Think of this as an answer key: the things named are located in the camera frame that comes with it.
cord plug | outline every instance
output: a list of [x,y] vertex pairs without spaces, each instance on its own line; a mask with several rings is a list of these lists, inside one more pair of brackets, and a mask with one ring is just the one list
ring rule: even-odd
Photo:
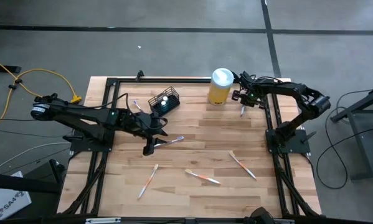
[[81,96],[73,95],[73,99],[70,101],[70,103],[78,104],[81,101],[82,101]]

yellow extension cord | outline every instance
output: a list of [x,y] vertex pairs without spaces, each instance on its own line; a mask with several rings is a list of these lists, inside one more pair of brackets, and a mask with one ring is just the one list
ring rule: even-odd
[[[35,72],[35,71],[40,71],[40,72],[48,72],[48,73],[51,73],[51,74],[54,74],[54,75],[57,75],[59,76],[60,78],[63,78],[63,80],[65,80],[67,82],[67,84],[69,85],[70,89],[72,90],[73,92],[73,99],[71,100],[71,103],[79,103],[82,99],[81,99],[81,96],[77,96],[77,94],[75,93],[74,89],[73,89],[73,86],[70,84],[70,82],[61,74],[59,73],[56,73],[56,72],[53,72],[53,71],[50,71],[50,70],[46,70],[46,69],[43,69],[43,68],[35,68],[35,69],[31,69],[31,70],[28,70],[28,71],[25,71],[25,72],[22,72],[20,73],[18,76],[15,76],[13,75],[13,73],[11,73],[7,68],[5,68],[4,65],[2,65],[0,63],[0,66],[5,69],[5,71],[7,71],[7,73],[11,74],[14,78],[14,81],[13,81],[13,85],[15,85],[15,81],[22,77],[23,75],[27,74],[27,73],[30,73],[30,72]],[[23,89],[25,91],[27,91],[28,93],[34,95],[34,96],[39,96],[39,97],[42,97],[41,95],[38,95],[37,93],[33,93],[32,91],[30,91],[29,89],[27,89],[23,83],[19,83],[21,87],[23,87]],[[6,111],[7,111],[7,107],[9,106],[9,102],[11,100],[11,95],[12,95],[12,91],[13,89],[9,89],[9,93],[7,94],[7,98],[6,98],[6,104],[5,104],[5,108],[4,108],[4,112],[2,112],[2,115],[0,117],[0,122],[1,122],[1,119],[3,119],[3,117],[5,117],[5,114],[6,114]]]

white cable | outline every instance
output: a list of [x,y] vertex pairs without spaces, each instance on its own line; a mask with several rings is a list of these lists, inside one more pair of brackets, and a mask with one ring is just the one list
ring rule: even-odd
[[8,159],[7,161],[3,162],[3,163],[0,165],[0,167],[3,166],[3,165],[5,165],[5,164],[7,164],[8,162],[11,162],[11,161],[14,160],[15,158],[17,158],[17,157],[23,155],[23,154],[26,153],[26,152],[29,152],[29,151],[34,150],[34,149],[38,149],[38,148],[40,148],[40,147],[52,146],[52,145],[57,145],[57,144],[71,144],[71,143],[70,143],[70,142],[55,142],[55,143],[48,143],[48,144],[43,144],[43,145],[40,145],[40,146],[32,147],[32,148],[30,148],[30,149],[28,149],[28,150],[26,150],[26,151],[24,151],[24,152],[22,152],[22,153],[20,153],[20,154],[18,154],[18,155],[16,155],[16,156],[12,157],[12,158],[10,158],[10,159]]

white lid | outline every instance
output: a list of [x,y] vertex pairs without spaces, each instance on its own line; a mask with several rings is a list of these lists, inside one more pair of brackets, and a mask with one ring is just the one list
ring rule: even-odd
[[212,73],[212,79],[219,86],[229,86],[234,82],[234,75],[229,69],[218,68]]

cable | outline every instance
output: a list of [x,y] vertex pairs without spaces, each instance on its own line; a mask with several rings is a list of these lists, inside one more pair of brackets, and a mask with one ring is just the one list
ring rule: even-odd
[[22,153],[20,153],[20,154],[18,154],[18,155],[16,155],[16,156],[12,157],[12,158],[10,158],[10,159],[8,159],[7,161],[3,162],[3,163],[0,165],[0,167],[3,166],[3,165],[5,165],[5,164],[7,164],[8,162],[11,162],[12,160],[16,159],[17,157],[19,157],[19,156],[23,155],[24,153],[29,152],[29,151],[31,151],[31,150],[38,149],[38,148],[40,148],[40,147],[53,146],[53,145],[58,145],[58,144],[71,144],[71,143],[70,143],[70,142],[55,142],[55,143],[42,144],[42,145],[40,145],[40,146],[32,147],[32,148],[27,149],[26,151],[24,151],[24,152],[22,152]]
[[283,83],[283,81],[275,77],[260,77],[260,78],[271,78],[271,79],[277,80],[279,83]]
[[[12,77],[14,78],[14,81],[13,81],[13,84],[12,85],[15,85],[16,83],[15,83],[15,81],[16,80],[18,80],[20,77],[22,77],[23,75],[25,75],[25,74],[27,74],[27,73],[29,73],[29,72],[33,72],[33,71],[44,71],[44,72],[49,72],[49,73],[52,73],[52,74],[54,74],[54,75],[58,75],[59,77],[61,77],[61,78],[63,78],[66,82],[67,82],[67,84],[69,85],[69,87],[70,87],[70,89],[72,90],[72,92],[73,92],[73,99],[71,100],[71,102],[72,103],[78,103],[78,102],[80,102],[82,99],[81,99],[81,96],[77,96],[77,94],[75,94],[75,92],[74,92],[74,89],[73,89],[73,86],[70,84],[70,82],[63,76],[63,75],[61,75],[61,74],[59,74],[59,73],[56,73],[56,72],[53,72],[53,71],[50,71],[50,70],[46,70],[46,69],[43,69],[43,68],[35,68],[35,69],[32,69],[32,70],[28,70],[28,71],[25,71],[25,72],[22,72],[21,74],[19,74],[18,76],[15,76],[15,75],[13,75],[13,73],[11,73],[4,65],[2,65],[1,63],[0,63],[0,66],[5,70],[5,71],[7,71],[7,73],[9,73],[10,75],[12,75]],[[27,89],[22,83],[19,83],[20,84],[20,86],[21,87],[23,87],[23,89],[25,90],[25,91],[27,91],[28,93],[30,93],[30,94],[32,94],[32,95],[34,95],[34,96],[40,96],[40,95],[38,95],[38,94],[36,94],[36,93],[33,93],[33,92],[31,92],[29,89]],[[5,108],[4,108],[4,111],[2,112],[2,115],[1,115],[1,117],[0,117],[0,119],[3,119],[3,117],[5,116],[5,114],[6,114],[6,112],[7,112],[7,108],[8,108],[8,106],[9,106],[9,102],[10,102],[10,100],[11,100],[11,95],[12,95],[12,91],[13,91],[13,89],[11,88],[11,89],[9,89],[9,92],[8,92],[8,94],[7,94],[7,98],[6,98],[6,104],[5,104]]]
[[[328,119],[330,118],[330,115],[331,115],[334,111],[336,111],[337,109],[338,109],[338,108],[332,110],[332,112],[329,113],[328,117],[326,118],[326,123],[325,123],[325,131],[326,131],[326,135],[327,135],[327,137],[328,137],[329,142],[330,142],[331,145],[330,145],[327,149],[325,149],[325,150],[320,154],[320,156],[319,156],[319,158],[318,158],[318,161],[316,162],[316,175],[318,176],[319,181],[320,181],[320,182],[321,182],[325,187],[327,187],[327,188],[329,188],[329,189],[334,189],[334,190],[337,190],[337,189],[341,189],[341,188],[343,188],[343,187],[347,184],[347,180],[348,180],[348,171],[347,171],[347,167],[345,166],[344,161],[341,159],[341,156],[338,154],[338,152],[337,152],[335,146],[338,145],[339,143],[341,143],[341,142],[343,142],[343,141],[345,141],[345,140],[347,140],[347,139],[353,138],[354,136],[357,136],[357,135],[359,135],[359,134],[362,134],[362,133],[365,133],[365,132],[368,132],[368,131],[373,131],[373,128],[372,128],[372,129],[365,130],[365,131],[361,131],[361,132],[359,132],[359,133],[356,133],[356,134],[354,134],[354,135],[352,135],[352,136],[346,137],[346,138],[344,138],[344,139],[338,141],[337,143],[333,144],[333,143],[331,142],[331,140],[330,140],[330,137],[329,137],[329,133],[328,133],[328,130],[327,130],[327,123],[328,123]],[[345,178],[344,182],[342,183],[342,185],[340,185],[339,187],[332,187],[332,186],[328,186],[327,184],[325,184],[325,183],[322,181],[322,179],[320,178],[320,176],[319,176],[319,172],[318,172],[318,165],[319,165],[319,161],[320,161],[320,159],[322,158],[322,156],[324,155],[324,153],[326,153],[326,152],[327,152],[329,149],[331,149],[331,148],[334,149],[335,153],[337,154],[338,158],[340,159],[340,161],[341,161],[341,163],[342,163],[342,166],[343,166],[343,168],[344,168],[344,170],[345,170],[345,172],[346,172],[346,178]]]
[[75,93],[74,91],[74,88],[72,86],[72,84],[61,74],[59,73],[56,73],[56,72],[53,72],[53,71],[50,71],[50,70],[47,70],[47,69],[44,69],[44,68],[33,68],[33,69],[30,69],[28,71],[25,71],[25,72],[22,72],[20,75],[18,75],[16,78],[20,78],[22,77],[23,75],[27,74],[27,73],[30,73],[30,72],[48,72],[48,73],[51,73],[51,74],[54,74],[54,75],[57,75],[58,77],[62,78],[64,81],[67,82],[68,86],[70,87],[72,93],[73,93],[73,97],[77,96],[77,94]]
[[306,160],[308,161],[308,163],[311,165],[312,175],[313,175],[313,178],[315,178],[315,173],[314,173],[314,171],[313,171],[313,165],[312,165],[311,160],[308,158],[308,156],[306,156],[306,154],[301,153],[301,155],[302,155],[303,157],[305,157],[305,159],[306,159]]
[[[121,99],[123,96],[128,96],[128,93],[124,93],[124,94],[122,94],[121,96],[117,97],[116,101],[119,100],[119,99]],[[84,106],[84,107],[81,107],[81,108],[72,108],[72,109],[85,110],[85,109],[101,108],[101,107],[103,107],[103,106],[110,105],[110,104],[112,104],[113,102],[114,102],[114,100],[113,100],[113,101],[110,101],[110,102],[108,102],[108,103],[105,103],[105,104],[99,105],[99,106]]]
[[9,133],[9,134],[20,134],[20,135],[24,135],[24,136],[43,137],[43,138],[59,138],[59,137],[66,136],[66,135],[71,133],[71,132],[69,132],[69,133],[66,133],[66,134],[60,135],[60,136],[43,136],[43,135],[39,135],[39,134],[17,133],[17,132],[14,132],[14,131],[4,131],[4,130],[0,130],[0,132]]
[[[373,90],[373,89],[370,89],[370,90],[352,91],[352,92],[349,92],[349,93],[344,94],[343,96],[340,96],[340,98],[338,98],[337,103],[336,103],[337,114],[338,114],[338,108],[339,108],[338,105],[339,105],[339,103],[340,103],[340,101],[341,101],[341,98],[343,98],[343,97],[346,96],[346,95],[353,94],[353,93],[363,93],[363,92],[372,91],[372,90]],[[344,124],[349,124],[349,122],[346,121],[346,120],[341,119],[340,121],[343,122]]]
[[43,160],[43,159],[48,158],[48,157],[50,157],[50,156],[56,155],[56,154],[58,154],[58,153],[61,153],[61,152],[63,152],[63,151],[66,151],[66,150],[68,150],[68,149],[69,149],[69,147],[67,147],[67,148],[65,148],[65,149],[63,149],[63,150],[57,151],[57,152],[55,152],[55,153],[49,154],[48,156],[44,156],[44,157],[41,157],[41,158],[36,159],[36,160],[34,160],[34,161],[31,161],[31,162],[28,162],[28,163],[26,163],[26,164],[23,164],[23,165],[21,165],[21,166],[15,167],[15,168],[13,168],[13,169],[11,169],[11,170],[8,170],[8,171],[6,171],[6,172],[1,173],[0,175],[7,174],[7,173],[9,173],[9,172],[11,172],[11,171],[14,171],[14,170],[18,169],[18,168],[21,168],[21,167],[27,166],[27,165],[32,164],[32,163],[35,163],[35,162],[38,162],[38,161],[40,161],[40,160]]

